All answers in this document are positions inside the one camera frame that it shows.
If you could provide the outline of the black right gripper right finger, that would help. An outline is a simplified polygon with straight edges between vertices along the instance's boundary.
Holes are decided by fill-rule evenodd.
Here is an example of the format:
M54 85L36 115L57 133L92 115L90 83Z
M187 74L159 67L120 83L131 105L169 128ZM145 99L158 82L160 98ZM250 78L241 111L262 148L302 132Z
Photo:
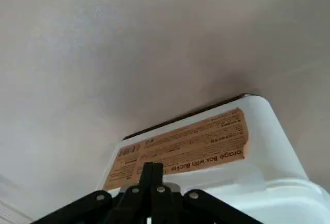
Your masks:
M163 164L152 166L152 223L260 223L203 190L172 190L162 181Z

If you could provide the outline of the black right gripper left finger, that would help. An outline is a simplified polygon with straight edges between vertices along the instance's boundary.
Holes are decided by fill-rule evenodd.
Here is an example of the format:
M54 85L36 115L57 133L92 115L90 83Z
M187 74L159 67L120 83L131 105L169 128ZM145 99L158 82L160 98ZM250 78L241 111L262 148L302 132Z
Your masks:
M146 223L154 171L154 163L145 163L139 182L116 196L97 190L34 223Z

